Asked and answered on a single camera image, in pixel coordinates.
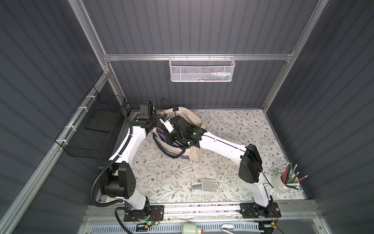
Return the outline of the beige canvas tote bag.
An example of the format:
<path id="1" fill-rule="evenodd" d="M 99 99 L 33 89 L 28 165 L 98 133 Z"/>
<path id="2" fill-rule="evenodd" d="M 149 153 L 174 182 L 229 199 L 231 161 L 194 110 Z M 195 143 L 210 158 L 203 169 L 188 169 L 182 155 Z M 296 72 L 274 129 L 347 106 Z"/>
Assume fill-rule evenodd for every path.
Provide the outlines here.
<path id="1" fill-rule="evenodd" d="M 153 128 L 153 140 L 163 154 L 172 158 L 186 158 L 199 162 L 204 154 L 201 136 L 207 132 L 202 119 L 185 107 L 160 112 L 161 121 Z"/>

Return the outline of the purple paddle case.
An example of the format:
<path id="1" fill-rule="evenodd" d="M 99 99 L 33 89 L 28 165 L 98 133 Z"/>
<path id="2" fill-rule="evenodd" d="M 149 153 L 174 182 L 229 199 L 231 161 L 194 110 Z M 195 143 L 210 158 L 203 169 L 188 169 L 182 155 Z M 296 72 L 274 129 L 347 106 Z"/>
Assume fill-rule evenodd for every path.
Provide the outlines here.
<path id="1" fill-rule="evenodd" d="M 168 138 L 166 137 L 166 134 L 165 132 L 161 129 L 161 128 L 157 128 L 156 129 L 156 133 L 158 134 L 158 136 L 160 137 L 160 139 L 165 142 L 166 144 L 170 145 L 170 146 L 173 146 L 173 147 L 176 147 L 177 145 L 175 145 L 174 143 L 170 143 L 170 141 L 168 140 Z"/>

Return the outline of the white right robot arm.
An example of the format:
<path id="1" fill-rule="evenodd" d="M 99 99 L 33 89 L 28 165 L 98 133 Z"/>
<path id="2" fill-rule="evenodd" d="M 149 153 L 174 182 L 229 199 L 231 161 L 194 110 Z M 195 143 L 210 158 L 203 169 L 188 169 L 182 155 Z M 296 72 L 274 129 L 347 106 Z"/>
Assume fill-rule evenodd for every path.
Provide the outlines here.
<path id="1" fill-rule="evenodd" d="M 266 177 L 263 174 L 262 159 L 255 145 L 244 146 L 229 142 L 202 127 L 191 125 L 181 116 L 170 118 L 164 114 L 160 121 L 166 129 L 167 143 L 182 148 L 194 146 L 209 150 L 236 163 L 239 166 L 238 176 L 249 183 L 254 202 L 264 208 L 269 206 L 270 197 L 265 188 Z"/>

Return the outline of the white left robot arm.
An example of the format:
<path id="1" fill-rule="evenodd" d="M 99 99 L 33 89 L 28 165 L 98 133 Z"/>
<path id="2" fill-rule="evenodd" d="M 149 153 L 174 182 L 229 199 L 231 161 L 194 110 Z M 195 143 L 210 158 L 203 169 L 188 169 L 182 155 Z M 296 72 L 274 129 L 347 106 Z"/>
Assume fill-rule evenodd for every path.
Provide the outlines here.
<path id="1" fill-rule="evenodd" d="M 124 112 L 124 107 L 128 104 L 139 104 L 140 107 L 139 116 L 132 121 Z M 146 103 L 129 101 L 121 107 L 121 112 L 129 125 L 129 130 L 117 151 L 110 157 L 109 165 L 100 169 L 96 181 L 100 192 L 114 199 L 103 203 L 103 206 L 123 203 L 134 210 L 143 210 L 149 202 L 147 197 L 136 189 L 136 178 L 131 167 L 142 141 L 157 125 L 157 113 L 151 101 Z"/>

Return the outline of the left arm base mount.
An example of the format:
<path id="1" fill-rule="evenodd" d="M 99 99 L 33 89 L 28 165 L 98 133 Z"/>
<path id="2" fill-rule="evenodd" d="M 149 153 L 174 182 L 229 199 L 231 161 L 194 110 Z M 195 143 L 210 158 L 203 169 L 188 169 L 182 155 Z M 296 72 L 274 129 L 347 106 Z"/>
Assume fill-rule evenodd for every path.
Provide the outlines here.
<path id="1" fill-rule="evenodd" d="M 145 206 L 143 210 L 128 210 L 125 212 L 125 222 L 138 221 L 162 221 L 164 218 L 165 207 L 163 205 Z"/>

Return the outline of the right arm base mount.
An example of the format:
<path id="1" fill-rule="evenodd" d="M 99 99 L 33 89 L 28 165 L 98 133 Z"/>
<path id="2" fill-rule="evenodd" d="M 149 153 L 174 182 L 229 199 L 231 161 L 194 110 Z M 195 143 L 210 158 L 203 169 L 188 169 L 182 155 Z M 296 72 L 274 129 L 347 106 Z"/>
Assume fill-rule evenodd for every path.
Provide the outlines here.
<path id="1" fill-rule="evenodd" d="M 240 203 L 240 214 L 243 218 L 280 218 L 281 211 L 276 202 L 270 201 L 267 207 L 254 202 Z"/>

